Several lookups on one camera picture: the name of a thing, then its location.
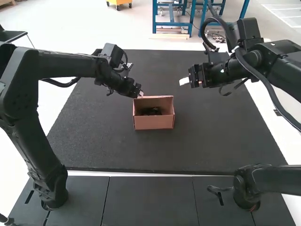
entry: black chair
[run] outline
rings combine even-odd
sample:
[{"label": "black chair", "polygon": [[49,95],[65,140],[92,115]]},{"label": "black chair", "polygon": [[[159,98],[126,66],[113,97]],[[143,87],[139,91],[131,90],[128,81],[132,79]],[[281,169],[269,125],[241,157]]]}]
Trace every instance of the black chair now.
[{"label": "black chair", "polygon": [[5,31],[4,28],[0,25],[0,41],[2,41],[2,42],[10,43],[23,36],[27,36],[27,38],[30,41],[30,43],[32,44],[33,48],[35,48],[32,41],[28,37],[28,32]]}]

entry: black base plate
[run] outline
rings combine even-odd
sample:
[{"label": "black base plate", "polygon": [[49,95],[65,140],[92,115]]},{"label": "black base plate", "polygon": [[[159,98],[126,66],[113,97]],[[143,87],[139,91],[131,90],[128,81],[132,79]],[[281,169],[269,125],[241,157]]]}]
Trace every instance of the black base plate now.
[{"label": "black base plate", "polygon": [[208,185],[228,187],[232,177],[69,177],[68,202],[55,211],[41,207],[29,180],[9,217],[17,226],[294,226],[280,194],[262,196],[250,213],[231,192],[222,202]]}]

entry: black mat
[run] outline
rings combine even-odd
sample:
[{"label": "black mat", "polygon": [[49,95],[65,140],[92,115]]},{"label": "black mat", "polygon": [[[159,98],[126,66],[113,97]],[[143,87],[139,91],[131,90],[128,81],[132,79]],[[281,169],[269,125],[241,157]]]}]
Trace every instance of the black mat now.
[{"label": "black mat", "polygon": [[146,95],[174,95],[174,129],[135,131],[132,99],[81,79],[48,135],[69,169],[229,175],[252,163],[286,164],[245,86],[229,97],[179,87],[192,64],[207,61],[203,52],[127,54]]},{"label": "black mat", "polygon": [[264,194],[250,213],[208,185],[232,186],[233,177],[68,177],[67,203],[45,211],[31,179],[10,213],[19,226],[295,226],[281,194]]}]

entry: black rubber mat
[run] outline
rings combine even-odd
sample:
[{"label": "black rubber mat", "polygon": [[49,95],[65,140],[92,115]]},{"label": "black rubber mat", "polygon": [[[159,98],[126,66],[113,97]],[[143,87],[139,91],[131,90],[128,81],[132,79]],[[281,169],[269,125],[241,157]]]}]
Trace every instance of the black rubber mat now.
[{"label": "black rubber mat", "polygon": [[231,175],[252,163],[286,164],[245,86],[229,97],[217,89],[179,87],[190,66],[207,61],[203,52],[127,50],[127,55],[134,63],[130,75],[145,95],[174,95],[174,129],[135,131],[132,99],[107,97],[105,87],[81,79],[48,135],[66,167]]}]

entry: concrete floor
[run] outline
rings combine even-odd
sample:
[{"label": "concrete floor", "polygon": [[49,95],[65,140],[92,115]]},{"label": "concrete floor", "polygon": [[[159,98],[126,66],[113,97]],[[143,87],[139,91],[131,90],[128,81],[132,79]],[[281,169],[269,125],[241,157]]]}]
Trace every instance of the concrete floor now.
[{"label": "concrete floor", "polygon": [[[271,40],[291,39],[301,44],[300,34],[294,28],[261,5],[271,4],[270,1],[250,0],[246,16],[257,18],[262,37]],[[273,4],[281,4],[283,1],[273,0]],[[285,1],[288,4],[295,4],[295,1],[296,4],[299,3],[299,0]],[[235,21],[242,4],[243,0],[227,1],[224,19]],[[197,27],[200,16],[196,14],[195,17],[194,24]],[[152,31],[151,17],[151,0],[134,0],[132,9],[124,6],[120,12],[113,6],[108,8],[105,0],[27,0],[1,11],[0,24],[7,30],[28,31],[36,48],[61,52],[90,54],[96,48],[102,48],[106,42],[118,44],[124,49],[204,50],[202,40],[197,36],[198,30],[195,28],[193,37],[189,40],[149,39]],[[158,20],[168,19],[168,13],[166,16],[158,17]],[[188,19],[189,16],[176,18],[178,21]],[[16,41],[15,44],[30,47],[26,38]],[[73,87],[60,89],[43,82],[39,85],[38,111],[41,125],[47,134]],[[246,86],[287,162],[301,164],[300,134],[282,117],[274,114],[273,104],[260,83],[247,82]],[[23,159],[2,130],[0,143],[0,178],[7,184],[0,186],[0,212],[7,215],[28,176]],[[300,226],[301,197],[284,195],[284,198],[296,225]]]}]

